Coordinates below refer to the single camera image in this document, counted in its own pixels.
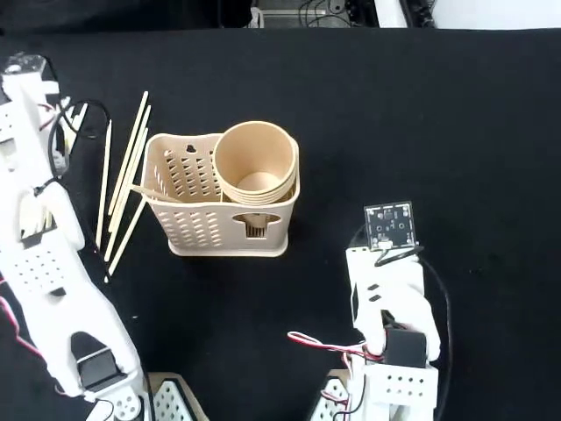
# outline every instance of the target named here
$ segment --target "perforated basket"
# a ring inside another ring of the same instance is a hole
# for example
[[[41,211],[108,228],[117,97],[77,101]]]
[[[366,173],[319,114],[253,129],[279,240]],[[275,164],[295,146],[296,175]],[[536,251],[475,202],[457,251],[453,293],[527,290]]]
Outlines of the perforated basket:
[[[212,161],[221,134],[157,134],[146,144],[142,187],[183,203],[143,195],[180,256],[278,256],[288,246],[288,224],[300,194],[300,175],[279,203],[230,203],[220,190]],[[246,222],[247,214],[266,214],[265,227]]]

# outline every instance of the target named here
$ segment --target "circuit board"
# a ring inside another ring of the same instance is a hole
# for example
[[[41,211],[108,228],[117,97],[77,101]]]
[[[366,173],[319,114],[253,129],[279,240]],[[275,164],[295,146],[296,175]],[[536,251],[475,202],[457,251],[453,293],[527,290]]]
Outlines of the circuit board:
[[[371,250],[416,246],[411,202],[366,206],[365,218]]]

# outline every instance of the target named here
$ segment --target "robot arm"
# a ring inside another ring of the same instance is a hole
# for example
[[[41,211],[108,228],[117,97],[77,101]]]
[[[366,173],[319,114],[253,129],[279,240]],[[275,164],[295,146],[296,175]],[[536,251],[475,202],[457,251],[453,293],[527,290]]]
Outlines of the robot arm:
[[[307,345],[344,353],[349,371],[346,390],[339,395],[344,400],[329,398],[335,382],[330,379],[310,421],[326,416],[332,421],[432,421],[438,370],[430,363],[438,359],[441,342],[415,255],[420,247],[411,203],[365,211],[361,231],[366,239],[346,250],[353,326],[365,342],[325,346],[308,340]]]
[[[63,392],[90,402],[111,402],[115,419],[149,421],[137,350],[78,256],[84,238],[67,192],[57,182],[47,183],[53,179],[47,155],[53,123],[40,123],[37,104],[46,103],[45,93],[53,83],[41,83],[41,59],[20,56],[17,66],[11,64],[3,74],[4,92],[11,100],[13,139],[8,141],[13,154],[10,161],[0,154],[0,268],[21,304],[35,346]],[[43,226],[41,220],[35,233],[22,237],[24,198],[50,212],[54,225]],[[77,332],[106,347],[77,361],[70,346]]]

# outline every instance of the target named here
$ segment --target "stacked paper cup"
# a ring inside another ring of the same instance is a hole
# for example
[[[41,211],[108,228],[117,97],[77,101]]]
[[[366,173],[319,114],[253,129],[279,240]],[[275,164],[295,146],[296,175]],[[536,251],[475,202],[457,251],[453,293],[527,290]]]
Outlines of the stacked paper cup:
[[[295,184],[298,144],[278,125],[248,121],[222,135],[215,147],[214,166],[220,187],[232,202],[276,203]],[[261,225],[259,215],[247,219]]]

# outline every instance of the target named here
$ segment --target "bamboo skewer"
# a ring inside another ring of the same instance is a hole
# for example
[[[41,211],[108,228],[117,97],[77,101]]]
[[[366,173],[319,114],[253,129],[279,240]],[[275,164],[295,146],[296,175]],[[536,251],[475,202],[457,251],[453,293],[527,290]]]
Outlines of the bamboo skewer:
[[[121,241],[121,244],[119,244],[117,252],[115,253],[115,257],[111,261],[111,264],[109,266],[109,274],[110,275],[113,275],[113,273],[115,272],[115,268],[117,267],[117,264],[119,263],[119,260],[121,259],[121,256],[123,255],[124,248],[126,247],[127,243],[129,242],[129,239],[131,239],[132,232],[134,231],[134,228],[137,225],[138,219],[140,218],[140,215],[142,214],[142,211],[144,210],[145,205],[146,205],[146,200],[144,198],[142,198],[142,200],[140,201],[140,204],[138,205],[138,208],[137,208],[136,212],[134,212],[134,216],[132,217],[132,220],[131,220],[131,223],[129,224],[129,227],[127,228],[126,233],[124,234],[123,241]]]
[[[99,194],[99,210],[97,211],[97,227],[96,227],[96,245],[97,248],[102,244],[103,233],[103,214],[105,212],[105,195],[107,194],[107,176],[109,174],[109,157],[111,153],[111,132],[113,130],[113,122],[110,120],[105,133],[105,154],[103,156],[103,173],[102,173],[102,189]]]
[[[160,193],[159,191],[145,189],[144,187],[137,186],[136,184],[131,184],[131,190],[135,191],[135,192],[137,192],[141,195],[147,195],[147,196],[155,197],[155,198],[157,198],[159,200],[162,200],[164,202],[183,203],[181,200],[178,200],[175,197],[166,196],[163,193]]]
[[[150,110],[150,105],[148,105],[148,109],[146,110],[146,112],[149,112]],[[132,170],[129,173],[129,178],[126,180],[123,180],[123,192],[124,192],[124,197],[123,200],[121,202],[121,206],[117,209],[115,209],[115,212],[113,213],[113,217],[115,218],[115,225],[113,228],[113,231],[111,232],[111,236],[109,238],[109,244],[107,245],[107,250],[105,251],[105,261],[109,261],[110,257],[111,257],[111,253],[113,252],[113,246],[115,245],[115,240],[117,239],[117,233],[119,231],[119,226],[121,225],[121,219],[123,218],[123,213],[124,213],[124,206],[126,205],[127,199],[129,198],[129,194],[131,193],[131,184],[132,181],[134,180],[134,175],[136,174],[136,168],[138,166],[138,162],[140,161],[140,156],[142,156],[142,151],[144,149],[144,144],[146,143],[146,138],[148,137],[148,129],[145,128],[144,132],[142,133],[142,136],[140,138],[140,142],[139,142],[139,148],[137,149],[135,156],[133,157],[133,163],[132,165],[134,166],[134,170]]]
[[[140,106],[138,107],[137,117],[134,120],[134,125],[131,131],[131,137],[129,138],[129,143],[124,151],[123,162],[121,163],[121,169],[119,170],[119,175],[117,177],[117,182],[115,183],[115,189],[113,190],[113,196],[111,197],[110,205],[109,205],[109,215],[113,214],[115,210],[115,205],[117,204],[117,199],[119,197],[119,192],[122,187],[124,172],[127,169],[129,158],[131,157],[132,145],[134,144],[134,140],[137,138],[138,135],[138,125],[140,124],[140,119],[142,118],[142,113],[146,106],[146,101],[148,99],[148,92],[145,91],[142,95],[142,100],[140,101]]]
[[[119,196],[117,197],[117,205],[113,210],[113,215],[111,215],[109,232],[113,232],[116,229],[118,229],[118,224],[121,222],[121,217],[123,216],[123,209],[129,197],[129,184],[131,184],[134,179],[134,175],[137,172],[138,163],[140,162],[140,157],[144,152],[144,144],[146,142],[146,139],[143,140],[143,136],[145,135],[145,129],[146,129],[146,125],[148,124],[148,118],[150,117],[151,109],[152,106],[148,105],[146,107],[146,112],[142,117],[142,123],[140,124],[140,127],[138,129],[138,136],[134,144],[134,148],[132,149],[131,160],[129,161],[129,165],[126,171],[124,172],[121,191],[119,192]]]

